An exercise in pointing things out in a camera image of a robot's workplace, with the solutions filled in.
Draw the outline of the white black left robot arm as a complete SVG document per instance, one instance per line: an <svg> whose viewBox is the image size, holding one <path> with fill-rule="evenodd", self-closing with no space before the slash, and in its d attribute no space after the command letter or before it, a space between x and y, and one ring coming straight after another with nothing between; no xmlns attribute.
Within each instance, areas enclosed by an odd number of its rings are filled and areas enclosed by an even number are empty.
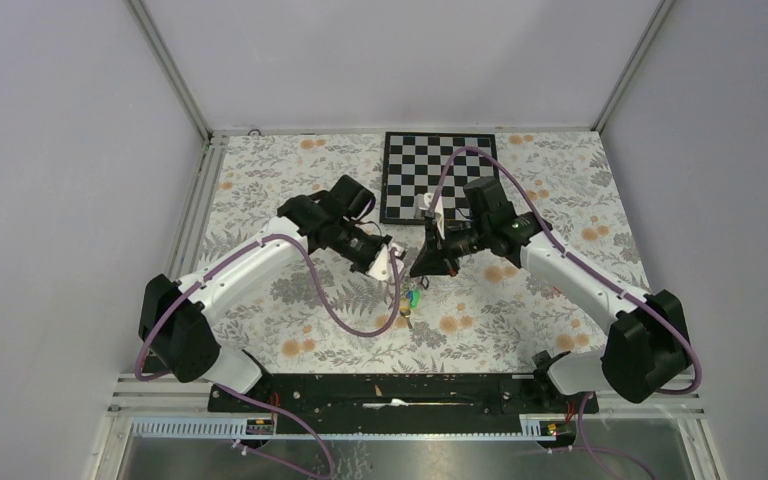
<svg viewBox="0 0 768 480"><path fill-rule="evenodd" d="M311 256L330 250L355 273L401 286L405 250L391 236L359 226L375 204L374 194L347 175L329 190L285 201L275 217L242 245L208 266L172 280L164 274L146 287L138 327L142 345L134 374L140 381L148 355L163 365L162 374L181 383L203 379L232 390L232 398L248 411L269 401L270 385L263 369L241 349L223 346L213 333L232 305L249 288L297 260L310 270Z"/></svg>

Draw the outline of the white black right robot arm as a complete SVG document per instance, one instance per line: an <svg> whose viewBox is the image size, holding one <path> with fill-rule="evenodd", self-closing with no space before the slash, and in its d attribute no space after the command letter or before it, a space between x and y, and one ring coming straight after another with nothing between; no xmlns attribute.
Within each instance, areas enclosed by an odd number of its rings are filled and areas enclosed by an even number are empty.
<svg viewBox="0 0 768 480"><path fill-rule="evenodd" d="M471 221L443 228L427 220L411 276L455 276L462 258L490 251L558 289L607 336L599 350L534 356L539 407L557 412L573 395L598 390L639 404L665 392L669 381L691 367L684 313L673 294L648 294L585 266L573 249L554 243L547 223L532 212L517 213L495 177L468 183L464 193Z"/></svg>

